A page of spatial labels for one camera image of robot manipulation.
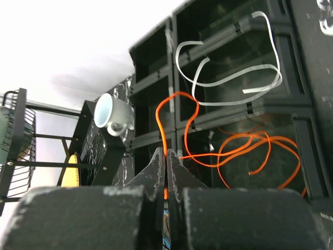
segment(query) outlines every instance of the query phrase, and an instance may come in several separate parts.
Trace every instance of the white cup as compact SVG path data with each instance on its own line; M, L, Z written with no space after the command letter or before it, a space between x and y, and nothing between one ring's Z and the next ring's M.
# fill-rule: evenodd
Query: white cup
M134 129L134 109L106 93L97 101L94 121L98 128L107 128L112 136L120 136L127 128Z

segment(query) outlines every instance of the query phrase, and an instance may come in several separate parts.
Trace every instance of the white cable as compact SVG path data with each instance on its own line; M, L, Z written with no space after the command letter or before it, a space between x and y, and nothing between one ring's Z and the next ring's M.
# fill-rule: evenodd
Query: white cable
M192 85L192 96L194 99L195 98L195 88L196 88L196 85L197 85L197 80L199 78L199 75L200 75L200 72L203 68L203 66L208 63L210 61L209 58L205 58L204 60L201 61L201 63L199 64L199 67L197 69L197 72L194 76L194 80L193 80L193 85ZM245 104L245 103L249 103L249 102L252 102L256 99L258 99L259 97L265 95L268 91L270 91L272 88L275 88L277 86L279 86L281 83L282 83L282 75L281 75L281 72L278 71L278 69L274 66L274 65L271 65L271 64L266 64L266 65L260 65L261 68L260 69L274 69L276 70L277 72L277 81L273 81L270 85L267 85L265 88L266 90L264 91L261 91L260 93L252 96L252 97L249 97L249 98L246 98L246 99L243 99L241 101L235 101L235 102L222 102L222 103L202 103L202 102L199 102L198 103L201 105L201 106L233 106L233 105L240 105L240 104Z
M248 73L248 72L252 72L252 71L255 71L255 70L262 70L262 69L273 69L277 72L276 76L275 76L275 79L273 80L273 82L267 86L264 86L264 87L258 87L258 88L253 88L253 89L246 89L246 90L243 90L243 93L255 93L255 92L260 92L259 94L251 97L251 98L248 98L248 99L245 99L245 100L242 100L242 101L236 101L236 102L227 102L227 103L200 103L202 106L228 106L228 105L239 105L239 104L244 104L244 103L247 103L247 102L250 102L250 101L253 101L259 97L261 97L262 95L266 94L268 91L270 91L272 88L275 88L277 86L279 86L281 83L282 83L282 75L281 75L281 72L280 72L280 61L279 61L279 58L278 58L278 55L277 55L277 51L276 51L276 48L275 48L275 45L274 45L274 41L273 41L273 34L272 34L272 29L271 29L271 25L270 25L270 22L268 20L268 17L267 15L262 12L262 11L256 11L254 13L252 13L252 17L253 18L256 18L256 17L259 17L259 16L262 16L265 18L266 20L266 23L267 23L267 26L268 26L268 32L269 32L269 35L270 35L270 40L271 40L271 44L272 44L272 48L273 48L273 51L274 51L274 54L275 54L275 57L276 57L276 63L277 63L277 67L275 67L274 65L271 65L271 64L265 64L265 65L257 65L257 66L252 66L252 67L249 67L249 68L246 68L244 70L241 70L240 72L237 72L225 79L222 79L220 81L217 81L217 82L213 82L213 83L199 83L197 81L193 81L191 80L190 78L188 78L187 76L185 76L185 74L182 72L181 68L180 68L180 65L179 65L179 56L180 56L180 51L181 49L184 47L184 46L187 46L187 45L202 45L203 42L202 41L187 41L187 42L183 42L181 43L177 49L176 49L176 54L175 54L175 61L176 61L176 66L180 72L180 74L189 82L193 83L194 85L199 85L199 86L203 86L203 87L214 87L214 86L218 86L220 84L223 84L225 82L228 82L236 77L239 77L245 73ZM207 63L209 62L209 58L206 58L204 59L200 65L201 65L201 68L197 70L196 74L198 75L199 77L199 74L200 74L200 71L202 70L202 67Z

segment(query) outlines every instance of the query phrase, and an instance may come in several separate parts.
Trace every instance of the green object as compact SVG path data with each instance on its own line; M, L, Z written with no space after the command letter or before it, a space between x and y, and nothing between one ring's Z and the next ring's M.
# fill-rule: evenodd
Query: green object
M10 116L10 109L7 107L0 106L0 165L5 165L8 157L9 147L11 145L12 128L8 127L8 118ZM31 142L34 136L33 126L25 121L24 124L24 140L21 145L21 152L19 158L23 158L29 151L31 147Z

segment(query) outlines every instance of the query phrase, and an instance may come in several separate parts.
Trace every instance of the orange cable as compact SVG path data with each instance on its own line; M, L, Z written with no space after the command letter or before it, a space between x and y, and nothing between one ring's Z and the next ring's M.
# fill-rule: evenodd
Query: orange cable
M169 191L167 188L164 189L164 199L168 199L169 198Z
M268 161L268 158L270 156L270 153L271 153L271 143L274 143L274 144L277 144L279 145L280 147L286 149L287 151L291 152L292 154L294 154L298 160L298 165L295 169L295 171L293 172L293 174L283 183L281 184L278 189L283 189L285 188L294 178L295 176L297 175L297 173L299 172L300 168L301 168L301 164L300 164L300 158L298 156L298 154L293 151L290 147L280 143L279 141L285 141L285 142L288 142L290 143L291 145L293 145L295 148L297 148L297 145L294 141L292 141L291 139L288 139L286 137L283 137L283 136L273 136L273 137L269 137L268 134L264 131L259 131L259 132L256 132L254 134L251 134L251 132L253 132L254 130L256 130L256 127L251 129L249 132L246 132L246 133L241 133L241 134L237 134L237 133L233 133L233 132L225 132L223 131L222 129L219 128L219 130L221 132L224 132L224 133L228 133L228 134L232 134L231 137L227 138L223 144L221 145L220 147L220 150L219 150L219 153L216 154L216 153L208 153L208 154L199 154L199 155L192 155L190 152L189 152L189 149L188 149L188 145L187 145L187 135L188 135L188 131L189 131L189 128L191 126L191 123L194 121L194 119L198 116L199 114L199 103L196 99L194 99L190 94L186 93L186 92L182 92L182 91L179 91L179 92L175 92L173 95L167 97L166 99L164 99L159 105L158 107L156 108L156 121L157 121L157 124L158 124L158 127L160 129L160 132L161 132L161 136L162 136L162 143L163 143L163 149L164 149L164 155L166 156L168 154L168 147L167 147L167 140L166 140L166 137L165 137L165 132L164 132L164 128L162 126L162 123L160 121L160 118L159 118L159 111L160 109L162 108L162 106L164 104L166 104L167 102L169 102L171 99L173 99L174 97L178 96L178 95L182 95L182 96L186 96L188 98L190 98L192 101L196 102L197 106L196 106L196 110L195 110L195 113L190 117L190 119L188 120L187 124L186 124L186 127L185 127L185 133L184 133L184 142L185 142L185 149L187 151L187 154L188 156L185 156L185 157L181 157L181 159L187 159L187 158L192 158L195 162L203 165L203 166L206 166L206 167L217 167L217 170L219 172L219 176L221 178L221 180L223 181L223 183L226 185L227 188L230 189L229 185L226 183L226 181L224 180L224 178L222 177L221 175L221 172L220 172L220 166L226 164L228 161L232 160L233 158L237 157L237 156L240 156L240 155L243 155L243 154L246 154L252 150L254 150L255 148L257 148L258 146L268 142L268 152L267 152L267 155L266 155L266 158L265 158L265 161L264 163L260 166L260 168L258 168L257 170L254 170L254 171L250 171L249 172L249 175L252 175L252 174L256 174L256 173L259 173L263 168L264 166L266 165L267 161ZM262 137L262 136L259 136L258 134L265 134L266 135L266 138ZM232 150L230 152L227 152L227 153L222 153L222 150L223 148L232 140L234 139L237 139L237 138L244 138L244 137L249 137L249 140L247 141L246 144L244 144L243 146L235 149L235 150ZM250 144L252 143L253 139L254 138L257 138L257 139L261 139L259 142L253 144L252 146L250 146ZM195 157L203 157L203 156L217 156L217 164L205 164L203 162L200 162L198 161ZM225 160L223 160L222 162L220 162L220 157L221 156L229 156L228 158L226 158ZM302 196L304 196L306 194L306 188L304 188L303 192L302 192Z

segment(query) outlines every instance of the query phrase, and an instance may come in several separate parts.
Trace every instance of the dish rack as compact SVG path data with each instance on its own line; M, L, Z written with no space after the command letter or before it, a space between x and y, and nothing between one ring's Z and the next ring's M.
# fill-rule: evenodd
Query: dish rack
M0 213L6 202L16 202L31 185L36 160L36 113L25 108L26 91L9 91L4 95L2 107L8 113L0 155Z
M3 140L0 140L0 160L2 159L3 163L0 165L0 216L7 202L18 202L28 191L36 167L62 168L59 186L67 167L79 169L82 185L112 184L125 147L120 138L111 138L106 129L104 131L94 126L93 102L86 101L81 112L74 113L29 104L27 90L19 89L6 92L1 105L5 107L4 117L8 122ZM36 111L78 117L74 135L67 137L38 134ZM61 140L66 154L64 163L37 161L37 138ZM81 156L78 164L68 164L73 154Z

